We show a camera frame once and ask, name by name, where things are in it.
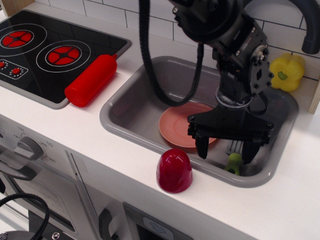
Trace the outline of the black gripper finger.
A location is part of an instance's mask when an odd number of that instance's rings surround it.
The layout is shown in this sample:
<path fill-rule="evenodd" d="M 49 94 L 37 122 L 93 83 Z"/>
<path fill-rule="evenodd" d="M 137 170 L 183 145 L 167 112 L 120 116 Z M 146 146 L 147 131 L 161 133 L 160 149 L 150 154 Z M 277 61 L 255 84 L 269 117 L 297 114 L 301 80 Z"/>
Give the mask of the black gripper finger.
<path fill-rule="evenodd" d="M 209 138 L 203 135 L 197 135 L 195 137 L 195 145 L 198 156 L 206 159 L 208 155 Z"/>
<path fill-rule="evenodd" d="M 243 164 L 247 165 L 252 162 L 257 155 L 261 145 L 259 143 L 245 141 L 242 147 L 242 160 Z"/>

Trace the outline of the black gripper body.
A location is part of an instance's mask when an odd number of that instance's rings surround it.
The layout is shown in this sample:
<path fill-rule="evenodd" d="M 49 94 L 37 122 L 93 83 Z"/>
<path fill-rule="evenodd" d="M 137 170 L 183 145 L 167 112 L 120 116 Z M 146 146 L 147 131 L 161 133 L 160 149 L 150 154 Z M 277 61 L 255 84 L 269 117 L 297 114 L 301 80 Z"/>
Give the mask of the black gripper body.
<path fill-rule="evenodd" d="M 212 110 L 187 117 L 188 135 L 237 140 L 264 145 L 269 143 L 274 124 L 252 115 L 246 109 L 230 110 L 218 105 Z"/>

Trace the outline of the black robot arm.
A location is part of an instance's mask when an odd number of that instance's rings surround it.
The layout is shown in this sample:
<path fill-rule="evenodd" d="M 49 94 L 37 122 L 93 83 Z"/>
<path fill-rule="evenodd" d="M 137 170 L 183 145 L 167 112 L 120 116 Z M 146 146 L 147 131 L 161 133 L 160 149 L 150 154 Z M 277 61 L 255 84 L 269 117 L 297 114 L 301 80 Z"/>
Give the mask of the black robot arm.
<path fill-rule="evenodd" d="M 267 38 L 241 0 L 175 0 L 173 5 L 183 32 L 212 48 L 220 74 L 217 106 L 187 118 L 197 153 L 207 157 L 209 138 L 241 141 L 242 160 L 249 164 L 274 128 L 261 118 L 263 110 L 253 109 L 257 98 L 267 101 L 264 91 L 273 76 Z"/>

